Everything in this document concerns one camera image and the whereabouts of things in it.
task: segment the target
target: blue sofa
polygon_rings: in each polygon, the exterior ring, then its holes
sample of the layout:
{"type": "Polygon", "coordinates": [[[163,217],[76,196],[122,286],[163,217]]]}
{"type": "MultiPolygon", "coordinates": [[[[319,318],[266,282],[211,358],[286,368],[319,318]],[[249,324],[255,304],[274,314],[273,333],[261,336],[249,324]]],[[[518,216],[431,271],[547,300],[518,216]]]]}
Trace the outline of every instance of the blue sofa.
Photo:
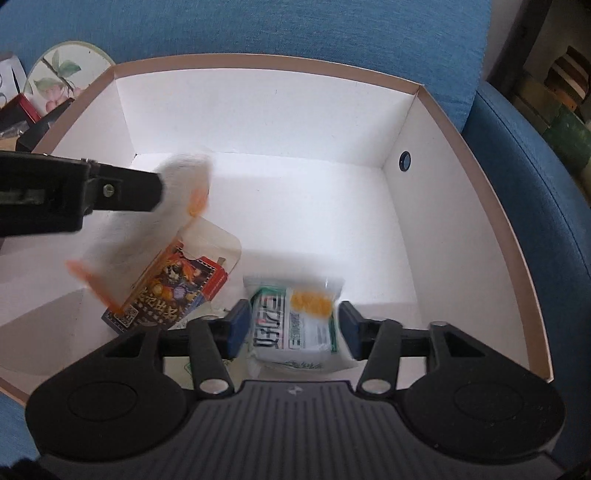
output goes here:
{"type": "Polygon", "coordinates": [[[572,466],[591,450],[591,211],[542,138],[480,81],[489,18],[490,0],[8,0],[0,50],[16,52],[26,70],[72,39],[96,44],[118,63],[272,53],[424,83],[463,133],[519,238],[567,406],[554,453],[572,466]]]}

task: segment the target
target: sofa armrest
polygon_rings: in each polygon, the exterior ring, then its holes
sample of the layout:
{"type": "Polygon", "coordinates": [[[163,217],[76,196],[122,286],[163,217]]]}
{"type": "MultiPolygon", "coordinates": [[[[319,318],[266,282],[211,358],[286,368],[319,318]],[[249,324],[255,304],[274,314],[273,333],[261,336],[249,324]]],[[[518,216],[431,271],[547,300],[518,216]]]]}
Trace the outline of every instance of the sofa armrest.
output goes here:
{"type": "Polygon", "coordinates": [[[463,137],[498,195],[538,294],[567,409],[554,456],[591,453],[591,210],[560,160],[491,85],[476,93],[463,137]]]}

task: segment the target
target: round floral plate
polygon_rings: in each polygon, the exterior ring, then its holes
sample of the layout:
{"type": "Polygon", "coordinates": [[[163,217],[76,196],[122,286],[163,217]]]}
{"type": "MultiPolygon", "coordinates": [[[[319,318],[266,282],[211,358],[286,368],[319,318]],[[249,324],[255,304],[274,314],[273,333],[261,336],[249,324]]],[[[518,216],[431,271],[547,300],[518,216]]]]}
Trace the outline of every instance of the round floral plate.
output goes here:
{"type": "Polygon", "coordinates": [[[67,41],[47,50],[35,62],[24,93],[41,116],[68,98],[77,98],[115,62],[100,48],[67,41]]]}

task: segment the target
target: sofa backrest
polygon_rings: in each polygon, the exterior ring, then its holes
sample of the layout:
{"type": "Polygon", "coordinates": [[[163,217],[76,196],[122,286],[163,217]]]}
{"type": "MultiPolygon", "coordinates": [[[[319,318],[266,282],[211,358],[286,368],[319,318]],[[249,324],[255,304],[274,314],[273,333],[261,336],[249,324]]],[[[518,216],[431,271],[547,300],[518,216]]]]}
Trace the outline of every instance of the sofa backrest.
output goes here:
{"type": "Polygon", "coordinates": [[[117,63],[221,52],[347,63],[424,83],[461,130],[480,78],[489,3],[9,0],[0,9],[0,50],[14,51],[26,70],[66,40],[93,43],[117,63]]]}

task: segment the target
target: silver screw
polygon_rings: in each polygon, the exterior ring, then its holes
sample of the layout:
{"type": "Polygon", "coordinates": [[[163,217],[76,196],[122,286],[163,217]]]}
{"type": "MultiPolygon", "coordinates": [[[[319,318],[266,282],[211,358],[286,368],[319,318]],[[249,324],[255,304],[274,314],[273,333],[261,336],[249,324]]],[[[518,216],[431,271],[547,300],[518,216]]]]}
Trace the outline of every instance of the silver screw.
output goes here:
{"type": "Polygon", "coordinates": [[[103,195],[107,198],[112,197],[115,194],[115,187],[108,183],[103,187],[103,195]]]}
{"type": "Polygon", "coordinates": [[[209,393],[211,395],[219,395],[220,393],[224,393],[230,385],[225,380],[221,378],[209,378],[208,380],[203,380],[199,384],[199,389],[204,391],[205,393],[209,393]]]}
{"type": "Polygon", "coordinates": [[[392,385],[390,385],[390,382],[382,380],[381,378],[372,378],[371,380],[363,382],[361,388],[367,393],[381,395],[382,393],[389,391],[392,388],[392,385]]]}

